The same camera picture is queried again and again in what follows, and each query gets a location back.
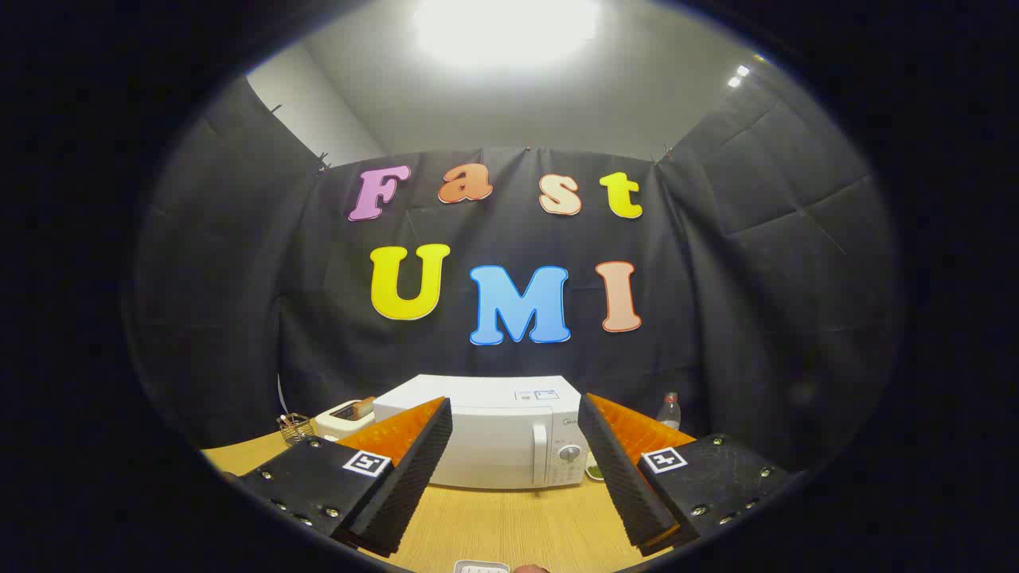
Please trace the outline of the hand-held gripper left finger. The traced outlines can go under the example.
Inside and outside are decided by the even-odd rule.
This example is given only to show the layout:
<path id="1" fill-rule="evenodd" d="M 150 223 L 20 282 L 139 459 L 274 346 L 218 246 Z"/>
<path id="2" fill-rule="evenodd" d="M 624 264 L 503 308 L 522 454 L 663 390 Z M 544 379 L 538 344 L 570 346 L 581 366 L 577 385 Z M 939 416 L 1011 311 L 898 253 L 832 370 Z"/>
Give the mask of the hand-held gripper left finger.
<path id="1" fill-rule="evenodd" d="M 239 478 L 248 498 L 338 543 L 397 552 L 454 430 L 438 396 L 346 438 L 304 438 Z"/>

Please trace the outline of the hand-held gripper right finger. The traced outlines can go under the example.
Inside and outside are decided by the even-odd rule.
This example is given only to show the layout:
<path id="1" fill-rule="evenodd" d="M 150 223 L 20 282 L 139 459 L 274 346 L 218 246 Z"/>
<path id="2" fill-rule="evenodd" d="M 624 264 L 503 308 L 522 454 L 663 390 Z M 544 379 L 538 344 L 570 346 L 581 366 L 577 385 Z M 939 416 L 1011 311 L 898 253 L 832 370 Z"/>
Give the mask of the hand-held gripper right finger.
<path id="1" fill-rule="evenodd" d="M 644 557 L 717 536 L 793 478 L 731 435 L 695 439 L 602 396 L 582 396 L 578 424 Z"/>

